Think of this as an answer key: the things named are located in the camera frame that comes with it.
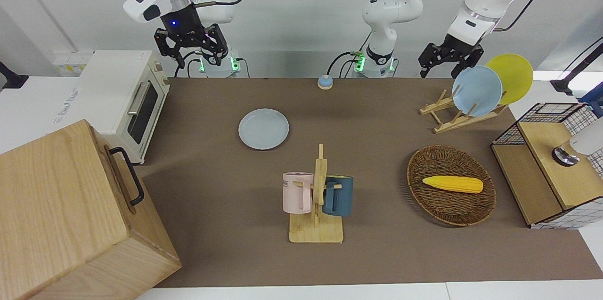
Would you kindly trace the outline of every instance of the mug handle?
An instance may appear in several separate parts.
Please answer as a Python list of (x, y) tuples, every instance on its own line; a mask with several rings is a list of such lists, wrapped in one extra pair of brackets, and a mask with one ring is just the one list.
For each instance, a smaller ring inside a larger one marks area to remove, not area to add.
[(303, 201), (301, 202), (301, 210), (306, 211), (310, 209), (310, 190), (312, 187), (310, 186), (310, 182), (301, 181), (303, 184)]
[(327, 182), (326, 196), (325, 196), (325, 210), (329, 213), (333, 212), (335, 202), (335, 182)]

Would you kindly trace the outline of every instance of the oven window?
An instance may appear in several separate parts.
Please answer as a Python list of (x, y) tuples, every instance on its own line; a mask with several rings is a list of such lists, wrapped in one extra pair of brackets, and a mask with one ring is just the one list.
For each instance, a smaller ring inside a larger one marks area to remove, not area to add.
[(155, 87), (153, 87), (151, 84), (147, 92), (147, 96), (145, 96), (145, 100), (142, 103), (140, 113), (138, 113), (138, 115), (134, 115), (132, 120), (130, 120), (130, 124), (128, 125), (128, 133), (132, 136), (137, 144), (140, 144), (142, 141), (142, 136), (145, 134), (145, 130), (147, 130), (147, 125), (149, 124), (149, 120), (151, 120), (151, 114), (153, 113), (153, 109), (155, 109), (155, 104), (157, 103), (158, 97), (159, 94), (157, 94), (157, 90), (155, 90)]

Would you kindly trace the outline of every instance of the wicker basket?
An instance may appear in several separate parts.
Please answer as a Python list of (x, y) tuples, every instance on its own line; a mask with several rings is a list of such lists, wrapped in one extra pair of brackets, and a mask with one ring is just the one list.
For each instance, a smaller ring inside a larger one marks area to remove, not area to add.
[[(484, 182), (478, 194), (445, 191), (424, 184), (433, 175), (469, 176)], [(407, 168), (408, 186), (416, 202), (439, 221), (469, 226), (488, 219), (496, 205), (492, 178), (469, 154), (454, 147), (434, 145), (418, 150)]]

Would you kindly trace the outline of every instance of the corn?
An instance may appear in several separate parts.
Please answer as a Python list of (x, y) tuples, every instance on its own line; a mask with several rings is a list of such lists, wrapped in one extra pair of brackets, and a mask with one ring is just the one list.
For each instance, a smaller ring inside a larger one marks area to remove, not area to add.
[(480, 193), (484, 190), (484, 182), (479, 178), (466, 178), (464, 176), (435, 175), (424, 178), (423, 182), (435, 188), (461, 193)]

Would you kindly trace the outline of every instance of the yellow plate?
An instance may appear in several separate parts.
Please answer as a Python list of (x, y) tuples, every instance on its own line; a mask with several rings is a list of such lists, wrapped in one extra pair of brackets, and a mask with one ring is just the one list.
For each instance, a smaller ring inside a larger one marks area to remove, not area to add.
[(524, 97), (532, 86), (534, 71), (523, 56), (502, 54), (488, 61), (486, 67), (495, 71), (502, 82), (502, 90), (506, 92), (501, 105), (508, 105)]

